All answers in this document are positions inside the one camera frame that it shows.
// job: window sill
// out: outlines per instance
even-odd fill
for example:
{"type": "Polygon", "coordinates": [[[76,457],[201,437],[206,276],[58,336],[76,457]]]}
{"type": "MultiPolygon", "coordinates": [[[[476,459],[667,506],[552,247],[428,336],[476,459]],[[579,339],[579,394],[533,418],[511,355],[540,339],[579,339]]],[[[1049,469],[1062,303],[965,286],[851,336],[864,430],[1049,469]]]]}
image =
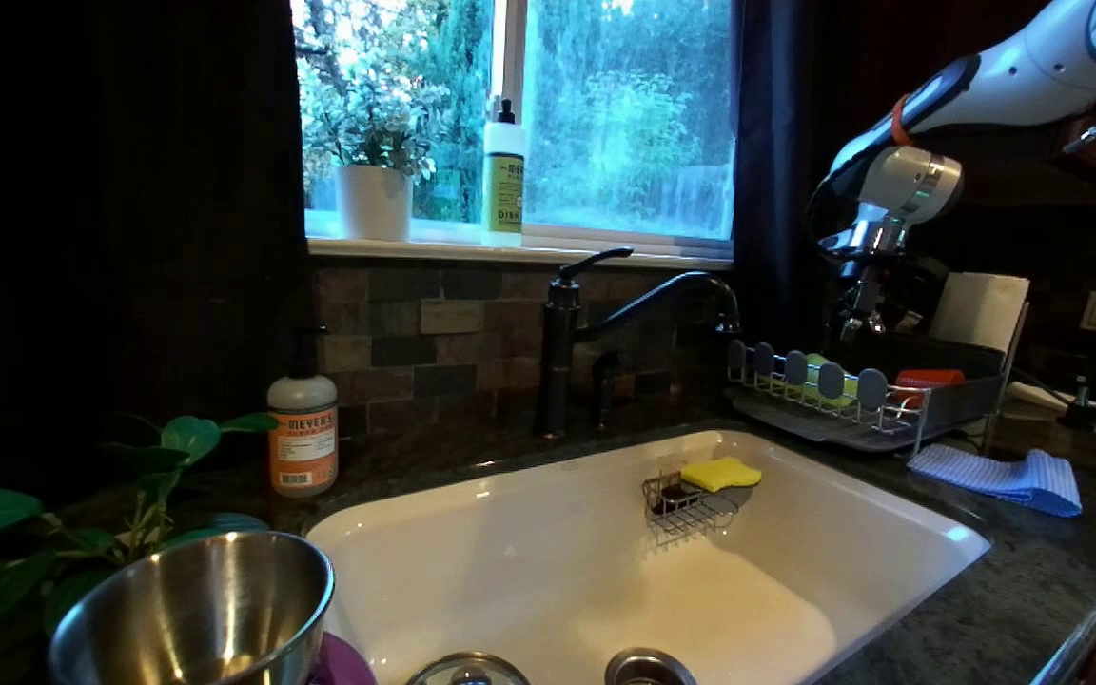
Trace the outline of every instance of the window sill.
{"type": "Polygon", "coordinates": [[[524,229],[485,230],[480,223],[415,219],[402,238],[358,238],[335,229],[335,214],[310,214],[310,249],[317,258],[442,258],[442,261],[572,261],[606,247],[632,247],[632,258],[613,265],[731,265],[727,238],[643,234],[643,230],[572,230],[524,229]]]}

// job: window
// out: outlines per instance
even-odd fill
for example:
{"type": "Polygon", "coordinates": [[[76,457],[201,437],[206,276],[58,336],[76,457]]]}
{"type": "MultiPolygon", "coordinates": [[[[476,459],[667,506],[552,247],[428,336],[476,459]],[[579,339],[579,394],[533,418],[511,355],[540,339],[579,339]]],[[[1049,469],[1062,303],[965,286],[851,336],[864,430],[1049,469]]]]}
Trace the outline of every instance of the window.
{"type": "Polygon", "coordinates": [[[313,238],[351,243],[335,197],[346,124],[402,106],[430,145],[406,247],[632,243],[727,261],[731,0],[293,0],[293,21],[313,238]],[[494,96],[528,136],[511,238],[476,223],[494,96]]]}

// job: sink drain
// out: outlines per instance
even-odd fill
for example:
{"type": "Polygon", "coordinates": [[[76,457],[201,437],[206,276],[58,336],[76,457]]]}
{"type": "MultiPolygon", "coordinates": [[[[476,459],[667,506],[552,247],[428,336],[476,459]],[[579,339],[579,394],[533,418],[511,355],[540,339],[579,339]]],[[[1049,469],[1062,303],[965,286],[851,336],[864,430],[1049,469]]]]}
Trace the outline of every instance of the sink drain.
{"type": "Polygon", "coordinates": [[[695,676],[667,650],[632,648],[613,653],[606,685],[695,685],[695,676]]]}
{"type": "Polygon", "coordinates": [[[485,650],[457,650],[430,662],[406,685],[528,685],[513,662],[485,650]]]}

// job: dish soap bottle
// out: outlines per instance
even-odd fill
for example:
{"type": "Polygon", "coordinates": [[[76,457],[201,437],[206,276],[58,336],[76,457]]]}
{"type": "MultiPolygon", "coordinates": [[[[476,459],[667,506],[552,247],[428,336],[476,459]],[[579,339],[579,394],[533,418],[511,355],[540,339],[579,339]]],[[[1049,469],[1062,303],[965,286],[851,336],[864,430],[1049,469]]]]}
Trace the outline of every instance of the dish soap bottle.
{"type": "Polygon", "coordinates": [[[513,120],[513,104],[494,97],[485,120],[485,208],[480,219],[492,230],[523,230],[523,161],[524,136],[513,120]]]}
{"type": "Polygon", "coordinates": [[[313,499],[339,476],[339,407],[330,378],[317,365],[288,365],[268,389],[269,424],[269,488],[286,499],[313,499]]]}

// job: curtain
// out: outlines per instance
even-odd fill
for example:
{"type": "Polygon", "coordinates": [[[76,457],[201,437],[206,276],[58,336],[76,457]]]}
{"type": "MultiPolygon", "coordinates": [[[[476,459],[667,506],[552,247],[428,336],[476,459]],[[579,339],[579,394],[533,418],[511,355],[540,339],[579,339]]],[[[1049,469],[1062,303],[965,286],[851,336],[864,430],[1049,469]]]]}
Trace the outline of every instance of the curtain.
{"type": "Polygon", "coordinates": [[[740,163],[735,286],[745,336],[808,345],[823,336],[823,261],[808,243],[808,195],[818,183],[818,87],[826,54],[823,0],[735,5],[740,163]]]}
{"type": "Polygon", "coordinates": [[[0,484],[240,413],[313,313],[286,0],[0,0],[0,484]]]}

